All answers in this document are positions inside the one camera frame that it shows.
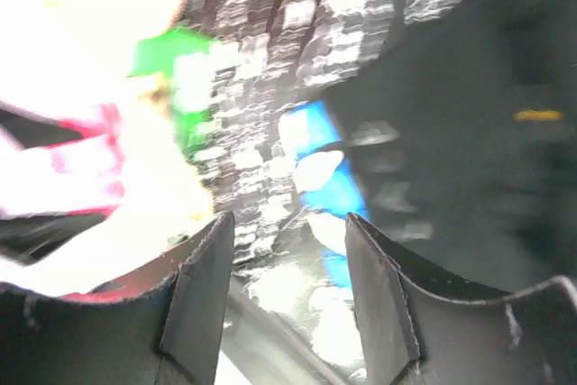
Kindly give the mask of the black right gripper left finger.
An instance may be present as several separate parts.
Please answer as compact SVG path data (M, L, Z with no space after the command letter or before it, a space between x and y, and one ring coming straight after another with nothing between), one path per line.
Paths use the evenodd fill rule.
M234 215L87 295L1 287L4 384L211 384L232 272Z

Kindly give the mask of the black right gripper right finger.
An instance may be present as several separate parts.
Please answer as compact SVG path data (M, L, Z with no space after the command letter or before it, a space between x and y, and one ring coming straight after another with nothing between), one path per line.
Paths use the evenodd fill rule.
M464 279L356 214L345 246L371 384L573 384L576 288L508 293Z

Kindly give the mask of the black t shirt flower print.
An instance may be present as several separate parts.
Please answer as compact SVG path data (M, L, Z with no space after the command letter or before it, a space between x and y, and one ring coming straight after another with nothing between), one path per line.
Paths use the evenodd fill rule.
M279 120L312 226L357 213L468 280L576 275L576 0L461 0Z

